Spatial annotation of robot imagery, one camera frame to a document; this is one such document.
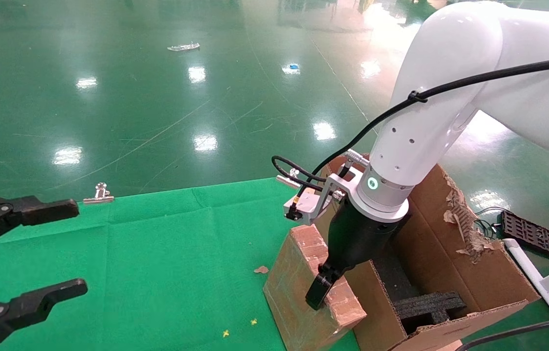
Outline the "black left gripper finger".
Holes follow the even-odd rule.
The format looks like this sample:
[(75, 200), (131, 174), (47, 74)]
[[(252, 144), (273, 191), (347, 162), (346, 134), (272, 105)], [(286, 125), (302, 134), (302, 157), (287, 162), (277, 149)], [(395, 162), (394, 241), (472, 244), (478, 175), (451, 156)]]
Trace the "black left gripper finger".
[(0, 197), (0, 237), (23, 225), (41, 225), (78, 216), (78, 204), (71, 198), (44, 203), (35, 196)]
[(0, 302), (0, 344), (14, 332), (46, 321), (56, 304), (83, 296), (87, 291), (85, 280), (74, 278)]

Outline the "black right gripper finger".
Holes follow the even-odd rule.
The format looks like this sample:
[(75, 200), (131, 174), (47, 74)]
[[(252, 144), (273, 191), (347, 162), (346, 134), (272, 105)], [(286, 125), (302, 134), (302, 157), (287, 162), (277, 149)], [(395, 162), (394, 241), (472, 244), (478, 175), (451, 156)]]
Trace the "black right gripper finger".
[(348, 268), (337, 269), (329, 263), (318, 266), (318, 274), (315, 276), (305, 296), (305, 301), (315, 311), (318, 311), (335, 283), (344, 276)]

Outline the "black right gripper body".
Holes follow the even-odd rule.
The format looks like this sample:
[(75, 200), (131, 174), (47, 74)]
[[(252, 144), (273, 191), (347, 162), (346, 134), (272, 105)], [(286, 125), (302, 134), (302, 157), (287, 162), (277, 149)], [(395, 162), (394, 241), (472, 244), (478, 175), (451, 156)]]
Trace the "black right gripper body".
[(406, 213), (397, 222), (379, 222), (357, 211), (352, 202), (344, 198), (328, 227), (325, 272), (345, 273), (356, 265), (377, 257), (411, 216), (412, 214)]

